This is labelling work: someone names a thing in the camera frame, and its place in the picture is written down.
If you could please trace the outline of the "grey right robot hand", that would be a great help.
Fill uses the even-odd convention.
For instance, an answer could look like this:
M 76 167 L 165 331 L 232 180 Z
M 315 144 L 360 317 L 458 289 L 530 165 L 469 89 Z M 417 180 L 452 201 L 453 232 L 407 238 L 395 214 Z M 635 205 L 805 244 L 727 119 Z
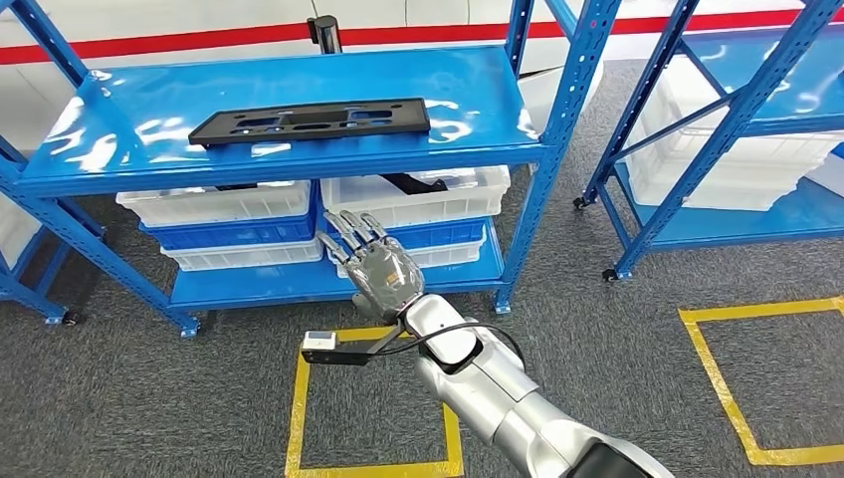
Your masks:
M 342 239 L 318 231 L 316 238 L 357 288 L 356 306 L 366 315 L 396 324 L 424 293 L 425 279 L 404 247 L 371 214 L 326 211 L 326 222 Z

